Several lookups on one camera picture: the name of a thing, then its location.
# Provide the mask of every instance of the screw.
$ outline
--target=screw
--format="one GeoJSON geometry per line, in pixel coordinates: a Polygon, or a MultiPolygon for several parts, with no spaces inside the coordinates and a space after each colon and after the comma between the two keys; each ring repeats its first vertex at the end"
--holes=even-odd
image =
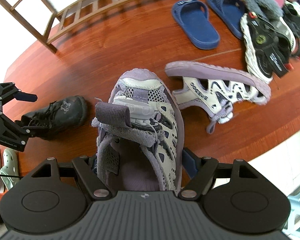
{"type": "Polygon", "coordinates": [[[106,197],[109,195],[109,191],[106,189],[97,189],[93,192],[96,197],[106,197]]]}
{"type": "Polygon", "coordinates": [[[193,198],[197,195],[197,193],[194,190],[184,190],[181,192],[181,196],[185,197],[185,198],[193,198]]]}

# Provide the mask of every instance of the purple sneaker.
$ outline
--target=purple sneaker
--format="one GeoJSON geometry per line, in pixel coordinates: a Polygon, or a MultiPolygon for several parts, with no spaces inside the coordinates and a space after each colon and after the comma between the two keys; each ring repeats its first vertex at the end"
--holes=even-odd
{"type": "Polygon", "coordinates": [[[271,96],[270,87],[261,79],[241,70],[223,68],[194,61],[175,61],[165,67],[168,76],[183,78],[183,89],[172,91],[179,109],[203,108],[210,117],[207,133],[216,123],[233,117],[233,103],[250,101],[265,105],[271,96]]]}
{"type": "Polygon", "coordinates": [[[177,103],[147,69],[125,72],[96,105],[94,171],[114,190],[180,191],[184,126],[177,103]]]}

